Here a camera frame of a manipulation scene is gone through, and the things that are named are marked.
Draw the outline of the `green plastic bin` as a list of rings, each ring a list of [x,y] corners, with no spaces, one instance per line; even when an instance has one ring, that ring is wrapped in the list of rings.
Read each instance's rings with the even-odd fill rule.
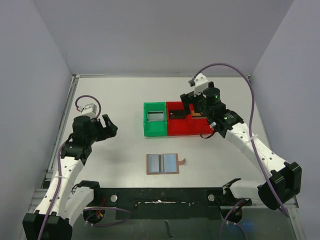
[[[166,102],[143,103],[143,130],[145,137],[168,135]]]

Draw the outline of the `brown leather card holder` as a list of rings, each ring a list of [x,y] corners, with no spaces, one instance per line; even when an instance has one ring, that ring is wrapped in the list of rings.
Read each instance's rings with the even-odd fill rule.
[[[150,156],[151,155],[163,155],[163,172],[150,172]],[[179,174],[180,166],[186,163],[186,159],[179,159],[177,153],[161,153],[161,154],[147,154],[146,155],[146,174],[147,175],[168,175]]]

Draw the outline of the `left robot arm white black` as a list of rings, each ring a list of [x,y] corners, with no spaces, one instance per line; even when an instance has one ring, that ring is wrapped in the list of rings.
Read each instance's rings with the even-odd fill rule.
[[[83,170],[92,146],[116,136],[118,127],[107,114],[102,118],[80,115],[74,118],[72,133],[61,145],[57,155],[57,171],[34,212],[26,213],[23,230],[28,240],[69,240],[73,225],[84,208],[102,202],[100,184],[82,180],[80,192],[71,196],[75,181]]]

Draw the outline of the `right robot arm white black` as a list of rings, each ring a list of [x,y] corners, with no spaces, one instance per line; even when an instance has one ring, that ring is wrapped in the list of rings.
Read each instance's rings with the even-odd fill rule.
[[[302,168],[289,163],[269,149],[252,132],[252,125],[221,102],[220,90],[208,80],[190,80],[193,87],[190,93],[182,94],[180,99],[185,113],[195,113],[206,118],[214,133],[220,134],[236,146],[252,163],[257,164],[265,183],[236,178],[224,185],[227,194],[235,199],[261,200],[271,210],[285,211],[285,203],[301,191]]]

